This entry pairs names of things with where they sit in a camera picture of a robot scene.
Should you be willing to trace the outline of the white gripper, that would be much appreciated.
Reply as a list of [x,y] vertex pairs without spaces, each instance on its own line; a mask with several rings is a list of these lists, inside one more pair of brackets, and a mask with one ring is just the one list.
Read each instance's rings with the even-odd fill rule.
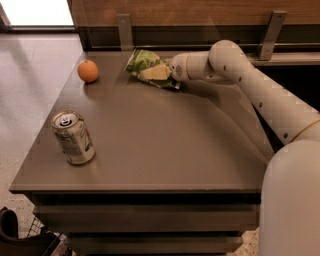
[[177,81],[187,81],[188,57],[188,53],[178,54],[170,60],[169,67],[166,64],[156,65],[141,71],[139,76],[143,80],[167,80],[172,75]]

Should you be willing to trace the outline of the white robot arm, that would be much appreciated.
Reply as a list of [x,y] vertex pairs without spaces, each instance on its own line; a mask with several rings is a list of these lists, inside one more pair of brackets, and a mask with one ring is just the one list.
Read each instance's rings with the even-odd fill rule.
[[320,114],[255,68],[232,41],[174,56],[140,73],[144,80],[223,77],[238,85],[283,143],[261,192],[259,256],[320,255]]

